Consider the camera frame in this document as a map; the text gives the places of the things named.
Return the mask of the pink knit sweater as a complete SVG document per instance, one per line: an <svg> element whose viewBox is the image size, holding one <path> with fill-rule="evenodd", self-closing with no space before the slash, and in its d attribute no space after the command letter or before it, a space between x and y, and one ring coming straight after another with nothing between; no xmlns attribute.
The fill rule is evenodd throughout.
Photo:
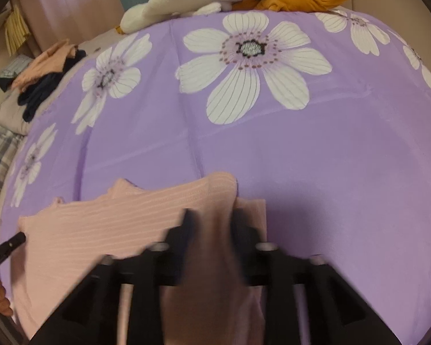
<svg viewBox="0 0 431 345"><path fill-rule="evenodd" d="M155 191L120 179L95 200L66 203L58 198L35 215L21 217L18 229L26 242L11 257L11 290L22 329L35 335L100 256L138 254L190 209L198 214L198 226L182 284L164 293L166 342L260 344L261 292L244 285L231 247L230 215L236 208L265 233L265 201L240 198L236 179L228 173Z"/></svg>

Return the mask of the grey pillow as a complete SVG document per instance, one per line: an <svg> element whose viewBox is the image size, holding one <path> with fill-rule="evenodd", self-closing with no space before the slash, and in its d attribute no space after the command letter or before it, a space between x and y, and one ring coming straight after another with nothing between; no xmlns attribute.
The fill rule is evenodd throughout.
<svg viewBox="0 0 431 345"><path fill-rule="evenodd" d="M13 90L9 92L7 98L0 106L0 125L18 135L27 135L31 124L25 122L23 114L25 105L18 105L19 92Z"/></svg>

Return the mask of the folded dark navy garment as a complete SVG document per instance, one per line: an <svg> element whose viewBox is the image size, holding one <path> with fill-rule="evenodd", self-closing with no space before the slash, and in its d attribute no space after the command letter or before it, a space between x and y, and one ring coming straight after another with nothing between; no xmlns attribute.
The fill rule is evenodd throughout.
<svg viewBox="0 0 431 345"><path fill-rule="evenodd" d="M29 123L36 115L36 111L40 105L57 89L60 81L66 73L72 69L86 56L84 50L75 48L73 57L66 58L63 67L60 71L51 71L40 77L33 84L29 85L26 90L20 92L18 96L18 105L25 106L22 114L22 119Z"/></svg>

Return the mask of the purple floral bed sheet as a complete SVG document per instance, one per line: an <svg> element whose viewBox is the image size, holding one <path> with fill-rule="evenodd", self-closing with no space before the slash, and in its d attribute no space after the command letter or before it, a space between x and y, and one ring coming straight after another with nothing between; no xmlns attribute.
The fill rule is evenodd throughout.
<svg viewBox="0 0 431 345"><path fill-rule="evenodd" d="M55 199L215 173L264 200L268 239L325 256L402 344L431 328L431 72L384 23L219 13L160 23L87 60L32 123L0 238Z"/></svg>

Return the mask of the striped blue pillow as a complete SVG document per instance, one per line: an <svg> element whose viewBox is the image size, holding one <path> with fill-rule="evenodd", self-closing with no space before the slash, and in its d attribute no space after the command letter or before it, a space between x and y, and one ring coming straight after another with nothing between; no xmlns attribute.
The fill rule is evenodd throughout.
<svg viewBox="0 0 431 345"><path fill-rule="evenodd" d="M33 61L27 55L18 55L0 72L0 88L6 92L18 75L23 72Z"/></svg>

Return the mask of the folded peach garment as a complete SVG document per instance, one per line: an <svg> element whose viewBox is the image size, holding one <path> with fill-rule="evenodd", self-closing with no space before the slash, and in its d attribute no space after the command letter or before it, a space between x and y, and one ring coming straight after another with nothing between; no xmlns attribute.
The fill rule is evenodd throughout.
<svg viewBox="0 0 431 345"><path fill-rule="evenodd" d="M11 84L11 90L18 90L22 93L45 75L62 72L66 59L74 58L77 50L78 46L71 44L68 39L52 45L16 77Z"/></svg>

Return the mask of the yellow hanging cloth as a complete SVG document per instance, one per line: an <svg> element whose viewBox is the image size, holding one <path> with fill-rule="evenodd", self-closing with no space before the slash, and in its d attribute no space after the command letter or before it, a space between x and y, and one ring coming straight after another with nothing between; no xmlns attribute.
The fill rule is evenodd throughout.
<svg viewBox="0 0 431 345"><path fill-rule="evenodd" d="M4 23L5 43L10 56L15 55L19 48L27 41L31 32L25 23L21 11L17 5L12 10Z"/></svg>

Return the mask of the pink and blue curtain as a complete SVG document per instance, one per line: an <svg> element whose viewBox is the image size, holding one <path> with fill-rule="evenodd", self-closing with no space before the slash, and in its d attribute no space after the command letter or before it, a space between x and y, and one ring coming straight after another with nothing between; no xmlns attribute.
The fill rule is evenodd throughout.
<svg viewBox="0 0 431 345"><path fill-rule="evenodd" d="M118 26L124 12L148 0L16 0L41 50L68 39L74 44Z"/></svg>

